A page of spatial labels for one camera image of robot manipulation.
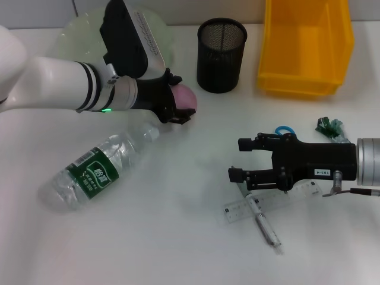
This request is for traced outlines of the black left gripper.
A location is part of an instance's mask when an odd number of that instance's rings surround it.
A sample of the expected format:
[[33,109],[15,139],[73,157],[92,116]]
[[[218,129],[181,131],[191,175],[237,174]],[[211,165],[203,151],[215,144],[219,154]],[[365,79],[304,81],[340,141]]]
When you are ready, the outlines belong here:
[[173,75],[166,68],[164,76],[152,80],[136,80],[137,98],[135,109],[152,111],[163,124],[184,124],[191,120],[195,109],[177,109],[171,86],[182,82],[182,77]]

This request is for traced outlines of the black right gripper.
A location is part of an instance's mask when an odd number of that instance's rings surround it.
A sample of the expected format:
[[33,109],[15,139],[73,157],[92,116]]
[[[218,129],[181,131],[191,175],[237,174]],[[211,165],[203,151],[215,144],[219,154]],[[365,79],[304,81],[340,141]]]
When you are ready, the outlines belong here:
[[232,183],[245,183],[247,190],[291,190],[305,179],[332,180],[335,171],[342,180],[356,179],[356,146],[348,143],[306,143],[294,134],[258,133],[254,139],[240,138],[239,151],[272,151],[273,170],[228,169]]

